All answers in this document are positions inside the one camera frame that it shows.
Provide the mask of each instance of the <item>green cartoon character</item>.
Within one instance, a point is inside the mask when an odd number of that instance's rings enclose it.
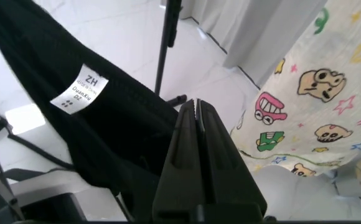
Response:
[[[261,137],[256,140],[257,149],[260,152],[272,150],[284,139],[284,131],[261,133]]]

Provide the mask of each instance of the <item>black cable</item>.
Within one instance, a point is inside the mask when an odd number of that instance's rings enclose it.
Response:
[[[39,154],[40,156],[42,156],[43,158],[49,160],[50,162],[53,162],[54,164],[57,164],[61,167],[64,167],[68,170],[74,170],[74,165],[73,164],[69,164],[68,162],[64,162],[61,161],[60,159],[57,159],[56,157],[52,156],[51,154],[49,154],[48,152],[45,152],[44,150],[42,150],[41,148],[39,148],[38,146],[36,146],[35,144],[32,144],[31,142],[16,136],[15,134],[12,134],[11,132],[9,132],[9,135],[7,136],[9,139],[12,139],[13,141],[22,144],[25,147],[28,147],[29,149],[31,149],[32,151],[34,151],[35,153]]]

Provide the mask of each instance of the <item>pink cartoon character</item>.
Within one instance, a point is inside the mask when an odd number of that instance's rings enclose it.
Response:
[[[263,92],[255,103],[255,118],[266,125],[276,120],[285,120],[286,113],[282,113],[284,104],[267,92]]]

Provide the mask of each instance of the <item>white patterned cloth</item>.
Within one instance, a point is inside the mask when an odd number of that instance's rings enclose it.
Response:
[[[300,176],[361,151],[361,0],[327,2],[231,137],[249,170],[278,165]],[[361,181],[361,161],[357,173]]]

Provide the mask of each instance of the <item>pink star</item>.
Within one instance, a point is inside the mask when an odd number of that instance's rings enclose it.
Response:
[[[291,72],[297,72],[297,65],[296,64],[291,66]]]
[[[352,104],[352,101],[354,100],[354,98],[355,98],[355,95],[351,96],[348,100],[340,100],[338,102],[338,106],[335,107],[333,111],[338,110],[338,115],[340,115],[340,114],[342,114],[342,112],[344,112],[344,110],[353,108],[354,105]]]

